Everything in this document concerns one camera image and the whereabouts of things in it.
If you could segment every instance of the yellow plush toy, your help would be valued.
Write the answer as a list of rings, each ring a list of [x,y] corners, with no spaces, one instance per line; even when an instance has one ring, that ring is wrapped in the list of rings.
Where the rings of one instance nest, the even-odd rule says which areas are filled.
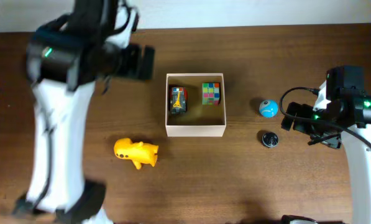
[[[135,168],[139,170],[142,164],[151,164],[152,167],[155,167],[158,148],[159,146],[153,144],[133,143],[129,138],[124,138],[116,141],[114,152],[119,159],[130,159]]]

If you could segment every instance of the blue ball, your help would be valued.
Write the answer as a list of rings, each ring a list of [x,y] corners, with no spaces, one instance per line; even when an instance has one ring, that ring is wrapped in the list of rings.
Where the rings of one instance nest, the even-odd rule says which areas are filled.
[[[273,100],[264,100],[260,104],[260,114],[265,118],[272,118],[278,113],[278,104]]]

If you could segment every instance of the colorful cube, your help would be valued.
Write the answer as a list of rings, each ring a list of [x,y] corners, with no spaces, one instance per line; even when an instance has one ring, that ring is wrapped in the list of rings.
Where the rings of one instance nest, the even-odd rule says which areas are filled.
[[[220,102],[220,84],[204,83],[202,85],[202,104],[218,105]]]

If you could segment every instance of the white box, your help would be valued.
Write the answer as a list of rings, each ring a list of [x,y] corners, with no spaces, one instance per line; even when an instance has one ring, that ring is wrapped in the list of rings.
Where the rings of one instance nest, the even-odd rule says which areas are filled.
[[[202,105],[202,84],[220,83],[220,104]],[[171,87],[182,86],[188,92],[187,112],[170,114]],[[221,73],[167,74],[165,125],[168,137],[222,137],[227,126],[224,75]]]

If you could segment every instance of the white background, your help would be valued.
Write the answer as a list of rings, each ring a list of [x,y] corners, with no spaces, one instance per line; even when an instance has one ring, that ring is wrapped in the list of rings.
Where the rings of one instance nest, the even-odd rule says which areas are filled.
[[[371,0],[133,0],[139,28],[371,22]],[[0,32],[33,31],[73,0],[0,0]]]

